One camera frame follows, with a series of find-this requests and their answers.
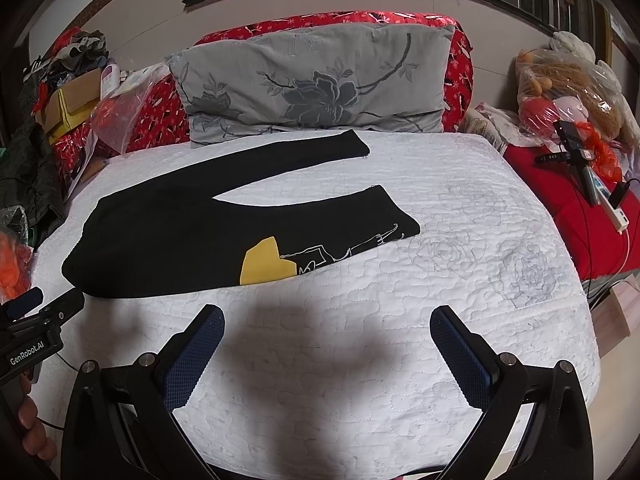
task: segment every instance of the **stuffed toy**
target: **stuffed toy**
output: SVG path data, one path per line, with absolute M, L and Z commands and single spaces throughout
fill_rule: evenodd
M 574 55 L 550 50 L 521 51 L 516 60 L 520 81 L 518 104 L 528 97 L 553 102 L 559 98 L 580 99 L 584 116 L 604 140 L 613 140 L 624 123 L 619 95 L 597 67 Z
M 551 49 L 556 52 L 569 52 L 574 54 L 574 56 L 595 63 L 596 57 L 591 45 L 581 41 L 580 38 L 570 32 L 555 32 L 549 45 Z M 618 99 L 620 102 L 620 112 L 622 114 L 620 133 L 622 133 L 623 139 L 629 146 L 640 148 L 640 126 L 638 126 L 638 121 L 636 121 L 629 103 L 622 95 L 622 85 L 618 80 L 618 76 L 616 76 L 616 73 L 613 72 L 611 67 L 603 60 L 599 60 L 598 67 L 600 68 L 600 73 L 612 83 L 620 96 Z

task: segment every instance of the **gray pillow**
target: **gray pillow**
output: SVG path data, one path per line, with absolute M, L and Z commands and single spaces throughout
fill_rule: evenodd
M 453 31 L 340 23 L 202 44 L 167 65 L 197 144 L 300 128 L 441 132 Z

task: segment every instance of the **pile of clothes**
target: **pile of clothes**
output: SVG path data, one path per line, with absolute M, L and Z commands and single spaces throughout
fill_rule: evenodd
M 85 32 L 73 27 L 63 32 L 51 47 L 49 59 L 36 70 L 38 99 L 33 113 L 42 110 L 53 92 L 72 79 L 96 68 L 104 68 L 108 58 L 107 40 L 99 30 Z

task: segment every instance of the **white line drawing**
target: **white line drawing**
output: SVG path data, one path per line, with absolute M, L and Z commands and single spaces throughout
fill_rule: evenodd
M 282 256 L 280 256 L 281 260 L 289 260 L 290 258 L 293 258 L 294 256 L 300 256 L 301 254 L 313 254 L 313 253 L 318 253 L 317 256 L 314 256 L 314 259 L 312 259 L 311 261 L 309 261 L 308 264 L 306 264 L 305 267 L 301 267 L 300 265 L 298 265 L 298 274 L 305 274 L 306 272 L 311 272 L 312 270 L 317 269 L 318 267 L 321 267 L 325 264 L 332 264 L 335 262 L 340 262 L 341 260 L 344 260 L 345 258 L 348 258 L 349 256 L 351 256 L 353 254 L 353 251 L 355 251 L 357 248 L 360 248 L 372 241 L 376 241 L 376 245 L 375 246 L 380 246 L 383 243 L 386 242 L 386 239 L 389 238 L 393 233 L 395 233 L 398 230 L 398 224 L 394 224 L 393 228 L 389 229 L 389 231 L 382 233 L 382 234 L 377 234 L 377 235 L 373 235 L 371 238 L 369 238 L 368 240 L 364 240 L 363 242 L 350 247 L 347 249 L 347 252 L 344 254 L 343 257 L 341 258 L 335 258 L 334 256 L 331 255 L 331 253 L 329 253 L 329 251 L 327 251 L 324 248 L 324 245 L 319 244 L 313 247 L 309 247 L 306 248 L 303 251 L 300 251 L 299 253 L 293 253 L 293 254 L 283 254 Z

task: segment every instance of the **yellow patch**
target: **yellow patch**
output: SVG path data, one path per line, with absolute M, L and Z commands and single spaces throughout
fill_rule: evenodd
M 272 236 L 262 240 L 244 255 L 240 285 L 274 282 L 297 273 L 298 266 L 295 262 L 280 258 L 276 239 Z

